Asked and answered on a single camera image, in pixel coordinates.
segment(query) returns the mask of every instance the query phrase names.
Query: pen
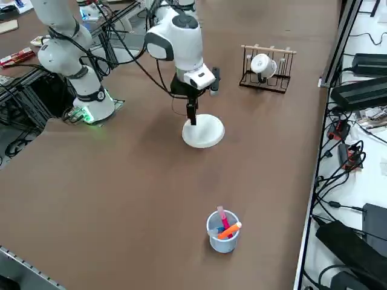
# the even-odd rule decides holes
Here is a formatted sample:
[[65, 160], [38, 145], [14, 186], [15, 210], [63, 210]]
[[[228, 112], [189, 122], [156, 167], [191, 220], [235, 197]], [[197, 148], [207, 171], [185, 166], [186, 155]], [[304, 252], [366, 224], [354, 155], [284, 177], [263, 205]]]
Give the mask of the pen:
[[224, 231], [224, 227], [213, 228], [212, 230], [208, 230], [207, 234], [210, 237], [217, 237], [217, 235], [222, 233], [223, 231]]
[[218, 239], [221, 240], [221, 239], [224, 239], [225, 237], [227, 237], [227, 235], [234, 233], [236, 231], [239, 231], [239, 229], [242, 227], [242, 223], [241, 222], [237, 222], [236, 224], [232, 225], [231, 227], [229, 227], [228, 229], [226, 229], [223, 233], [220, 233], [218, 235]]
[[226, 229], [228, 229], [230, 227], [229, 221], [227, 220], [226, 213], [224, 212], [222, 206], [217, 207], [217, 209], [218, 209], [218, 213], [220, 215], [220, 218], [222, 220], [222, 224], [224, 226], [224, 229], [226, 230]]

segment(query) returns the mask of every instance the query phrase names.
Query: orange marker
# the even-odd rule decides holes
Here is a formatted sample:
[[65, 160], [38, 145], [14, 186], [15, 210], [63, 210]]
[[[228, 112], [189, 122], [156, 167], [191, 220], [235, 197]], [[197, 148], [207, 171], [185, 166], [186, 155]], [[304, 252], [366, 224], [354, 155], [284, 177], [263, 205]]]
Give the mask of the orange marker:
[[224, 239], [225, 237], [227, 237], [228, 235], [236, 232], [236, 231], [239, 231], [239, 229], [242, 227], [242, 223], [241, 222], [237, 222], [236, 224], [232, 225], [231, 227], [229, 227], [228, 229], [226, 229], [224, 232], [220, 233], [218, 235], [218, 239], [219, 240], [222, 240]]

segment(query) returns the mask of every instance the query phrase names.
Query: white round base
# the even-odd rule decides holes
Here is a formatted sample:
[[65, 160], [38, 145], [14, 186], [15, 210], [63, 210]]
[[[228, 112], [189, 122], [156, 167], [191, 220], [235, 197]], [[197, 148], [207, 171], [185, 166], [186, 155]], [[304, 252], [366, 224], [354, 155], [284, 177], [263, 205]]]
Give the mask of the white round base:
[[185, 143], [194, 148], [208, 148], [218, 144], [224, 136], [224, 126], [213, 115], [197, 115], [196, 126], [188, 120], [183, 126], [181, 136]]

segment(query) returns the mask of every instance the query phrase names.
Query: brown table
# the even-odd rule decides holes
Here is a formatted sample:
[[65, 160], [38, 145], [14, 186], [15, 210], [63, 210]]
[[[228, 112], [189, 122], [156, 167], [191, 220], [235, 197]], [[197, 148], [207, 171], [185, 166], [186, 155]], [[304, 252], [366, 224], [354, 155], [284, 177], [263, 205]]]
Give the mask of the brown table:
[[[104, 80], [126, 103], [102, 128], [50, 121], [1, 172], [1, 243], [67, 289], [290, 289], [313, 177], [336, 1], [203, 0], [204, 59], [220, 94], [200, 98], [226, 135], [196, 150], [184, 117], [135, 65]], [[238, 86], [241, 44], [296, 50], [285, 95]], [[141, 63], [156, 76], [154, 60]], [[165, 80], [171, 63], [162, 63]], [[184, 112], [185, 102], [174, 108]], [[210, 249], [217, 205], [243, 229]]]

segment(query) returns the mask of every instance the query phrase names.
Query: plastic cup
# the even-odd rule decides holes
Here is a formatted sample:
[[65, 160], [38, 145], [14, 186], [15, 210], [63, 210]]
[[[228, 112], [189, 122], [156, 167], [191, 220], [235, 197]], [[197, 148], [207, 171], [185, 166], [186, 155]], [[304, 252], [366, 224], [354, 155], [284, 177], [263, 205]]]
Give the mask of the plastic cup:
[[[227, 216], [227, 220], [229, 221], [230, 226], [239, 222], [238, 217], [229, 210], [224, 210]], [[217, 211], [214, 211], [207, 219], [207, 231], [212, 230], [214, 228], [223, 227], [222, 220]], [[216, 237], [210, 237], [210, 244], [212, 248], [219, 253], [229, 253], [233, 251], [236, 247], [236, 243], [238, 241], [239, 232], [236, 231], [233, 233], [233, 237], [230, 239], [219, 240]]]

